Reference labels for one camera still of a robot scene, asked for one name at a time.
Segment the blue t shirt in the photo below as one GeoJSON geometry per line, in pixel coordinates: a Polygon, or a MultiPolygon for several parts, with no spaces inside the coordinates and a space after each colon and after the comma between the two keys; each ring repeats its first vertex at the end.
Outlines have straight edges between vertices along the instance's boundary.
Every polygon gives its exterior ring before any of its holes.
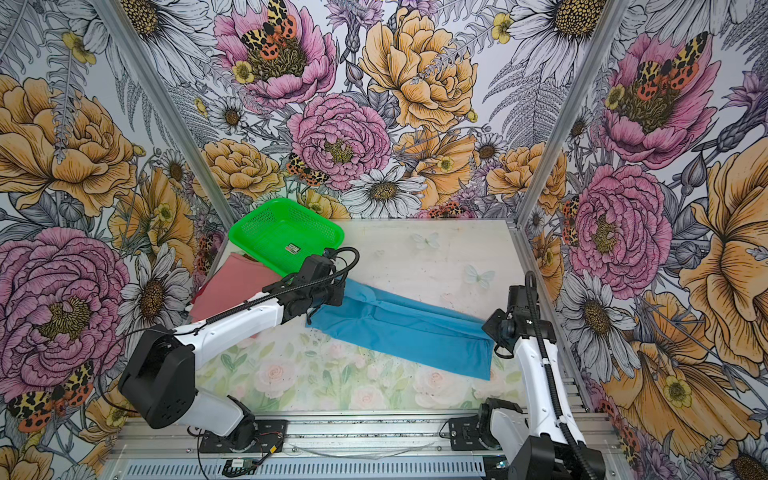
{"type": "Polygon", "coordinates": [[[342,304],[311,326],[340,341],[480,380],[491,377],[494,343],[483,322],[349,280],[342,304]]]}

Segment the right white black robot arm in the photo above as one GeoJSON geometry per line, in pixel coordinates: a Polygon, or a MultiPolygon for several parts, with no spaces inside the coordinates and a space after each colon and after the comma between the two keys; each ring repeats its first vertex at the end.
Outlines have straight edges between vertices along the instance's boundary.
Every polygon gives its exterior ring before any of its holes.
{"type": "Polygon", "coordinates": [[[568,404],[552,324],[541,318],[535,281],[512,286],[507,307],[483,325],[495,348],[519,363],[527,406],[498,398],[479,408],[481,442],[503,452],[509,479],[603,479],[603,455],[587,445],[568,404]]]}

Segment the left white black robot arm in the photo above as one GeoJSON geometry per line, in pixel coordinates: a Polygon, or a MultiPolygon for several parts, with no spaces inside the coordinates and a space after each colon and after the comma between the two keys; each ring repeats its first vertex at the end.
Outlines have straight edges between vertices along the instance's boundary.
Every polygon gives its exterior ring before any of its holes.
{"type": "Polygon", "coordinates": [[[200,387],[196,375],[247,338],[297,317],[308,318],[324,305],[340,305],[349,272],[336,265],[340,253],[328,249],[311,255],[298,272],[205,320],[142,331],[119,380],[119,392],[153,429],[183,425],[225,449],[249,449],[258,437],[254,414],[239,400],[200,387]]]}

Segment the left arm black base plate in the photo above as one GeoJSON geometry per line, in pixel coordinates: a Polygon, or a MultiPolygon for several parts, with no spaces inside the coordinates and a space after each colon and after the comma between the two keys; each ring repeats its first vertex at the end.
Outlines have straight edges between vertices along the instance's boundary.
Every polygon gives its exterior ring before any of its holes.
{"type": "Polygon", "coordinates": [[[246,421],[227,436],[206,431],[203,434],[202,454],[266,454],[272,447],[282,449],[288,422],[282,419],[246,421]]]}

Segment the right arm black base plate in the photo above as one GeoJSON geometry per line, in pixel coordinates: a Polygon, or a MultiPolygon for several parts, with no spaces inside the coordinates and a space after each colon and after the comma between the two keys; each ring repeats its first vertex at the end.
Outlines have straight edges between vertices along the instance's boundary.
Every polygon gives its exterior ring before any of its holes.
{"type": "Polygon", "coordinates": [[[448,440],[452,451],[493,451],[499,448],[498,443],[481,430],[478,415],[449,419],[448,440]]]}

